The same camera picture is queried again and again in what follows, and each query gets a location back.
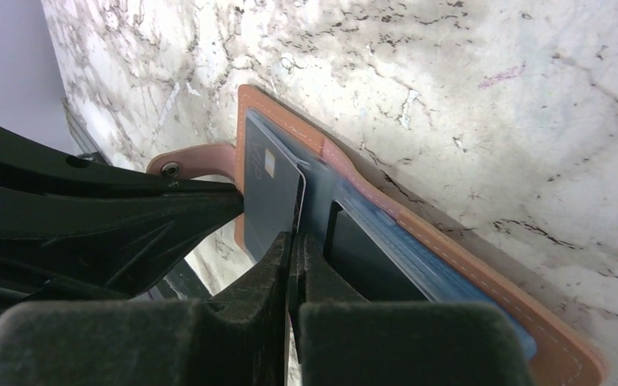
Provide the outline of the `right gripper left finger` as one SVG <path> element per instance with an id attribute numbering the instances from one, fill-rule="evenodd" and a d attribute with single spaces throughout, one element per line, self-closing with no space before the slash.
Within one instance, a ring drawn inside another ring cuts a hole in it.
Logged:
<path id="1" fill-rule="evenodd" d="M 284 385 L 291 237 L 214 297 L 25 302 L 0 316 L 0 385 Z"/>

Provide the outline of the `tan leather card holder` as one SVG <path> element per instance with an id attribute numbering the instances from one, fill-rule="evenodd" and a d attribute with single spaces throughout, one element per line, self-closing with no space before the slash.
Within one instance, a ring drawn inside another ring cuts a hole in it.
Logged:
<path id="1" fill-rule="evenodd" d="M 251 137 L 250 129 L 244 127 L 244 115 L 248 111 L 260 113 L 282 134 L 296 140 L 309 155 L 334 166 L 339 176 L 346 178 L 368 202 L 385 213 L 386 219 L 402 227 L 405 236 L 413 237 L 415 246 L 431 252 L 452 272 L 476 285 L 516 318 L 536 340 L 537 352 L 529 367 L 537 384 L 601 385 L 605 381 L 608 375 L 605 360 L 586 339 L 480 258 L 377 189 L 325 132 L 254 85 L 243 84 L 238 89 L 235 144 L 198 145 L 159 154 L 150 161 L 147 172 L 158 175 L 167 164 L 177 163 L 182 178 L 221 175 L 232 179 L 236 187 L 249 193 L 251 185 L 245 182 L 244 172 L 264 170 L 265 167 L 244 159 L 244 155 L 253 149 L 245 144 L 245 140 Z"/>

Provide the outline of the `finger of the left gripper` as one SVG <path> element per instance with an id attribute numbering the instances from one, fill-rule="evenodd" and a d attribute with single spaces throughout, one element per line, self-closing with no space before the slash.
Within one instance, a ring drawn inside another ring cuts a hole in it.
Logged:
<path id="1" fill-rule="evenodd" d="M 0 314 L 133 298 L 242 209 L 230 183 L 107 166 L 0 127 Z"/>

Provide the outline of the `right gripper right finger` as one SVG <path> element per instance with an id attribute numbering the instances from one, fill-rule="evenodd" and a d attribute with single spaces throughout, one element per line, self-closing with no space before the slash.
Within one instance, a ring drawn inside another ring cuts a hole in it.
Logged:
<path id="1" fill-rule="evenodd" d="M 298 235 L 292 315 L 305 385 L 531 385 L 508 319 L 485 303 L 370 302 Z"/>

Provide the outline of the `black card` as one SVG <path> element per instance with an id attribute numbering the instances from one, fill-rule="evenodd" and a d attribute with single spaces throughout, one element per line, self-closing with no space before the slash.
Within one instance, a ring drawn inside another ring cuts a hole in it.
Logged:
<path id="1" fill-rule="evenodd" d="M 336 201 L 331 204 L 323 254 L 328 264 L 369 301 L 427 300 Z"/>

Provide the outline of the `dark blue VIP card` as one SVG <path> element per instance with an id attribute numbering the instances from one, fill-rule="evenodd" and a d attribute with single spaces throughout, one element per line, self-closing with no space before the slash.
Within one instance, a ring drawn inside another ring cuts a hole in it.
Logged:
<path id="1" fill-rule="evenodd" d="M 277 126 L 255 109 L 245 112 L 244 236 L 260 261 L 280 232 L 299 226 L 306 179 L 296 157 L 276 136 Z"/>

